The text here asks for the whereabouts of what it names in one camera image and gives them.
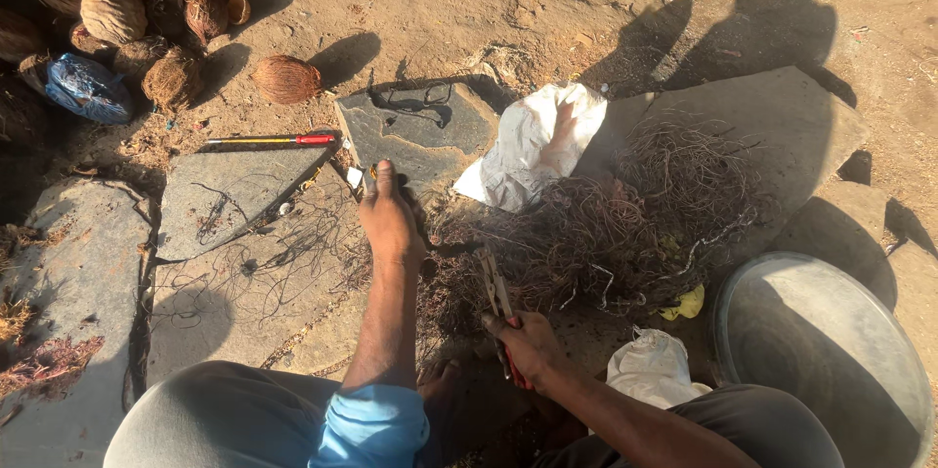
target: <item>man's right hand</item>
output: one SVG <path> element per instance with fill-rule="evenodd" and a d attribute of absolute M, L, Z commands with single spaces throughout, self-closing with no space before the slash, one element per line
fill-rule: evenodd
<path fill-rule="evenodd" d="M 537 312 L 515 310 L 522 328 L 511 327 L 503 318 L 490 312 L 482 313 L 485 328 L 505 343 L 511 351 L 511 359 L 524 378 L 533 383 L 534 389 L 546 395 L 548 381 L 557 372 L 569 370 L 573 364 L 560 350 L 551 323 Z"/>

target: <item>white sack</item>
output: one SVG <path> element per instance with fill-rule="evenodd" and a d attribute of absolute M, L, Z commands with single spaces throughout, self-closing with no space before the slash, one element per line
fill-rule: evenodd
<path fill-rule="evenodd" d="M 495 144 L 454 189 L 516 212 L 573 172 L 605 117 L 606 99 L 594 90 L 569 81 L 545 85 L 505 109 Z"/>
<path fill-rule="evenodd" d="M 681 340 L 656 329 L 635 327 L 636 339 L 609 359 L 606 384 L 641 402 L 666 410 L 711 389 L 690 381 Z"/>

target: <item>gray trousers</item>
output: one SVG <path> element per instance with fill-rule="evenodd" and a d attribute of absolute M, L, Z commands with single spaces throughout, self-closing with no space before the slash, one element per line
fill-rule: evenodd
<path fill-rule="evenodd" d="M 325 405 L 339 386 L 231 362 L 189 367 L 137 401 L 111 440 L 104 468 L 306 468 Z M 762 468 L 843 465 L 817 418 L 775 389 L 723 387 L 670 411 L 726 437 Z M 544 453 L 534 466 L 628 463 L 593 435 Z"/>

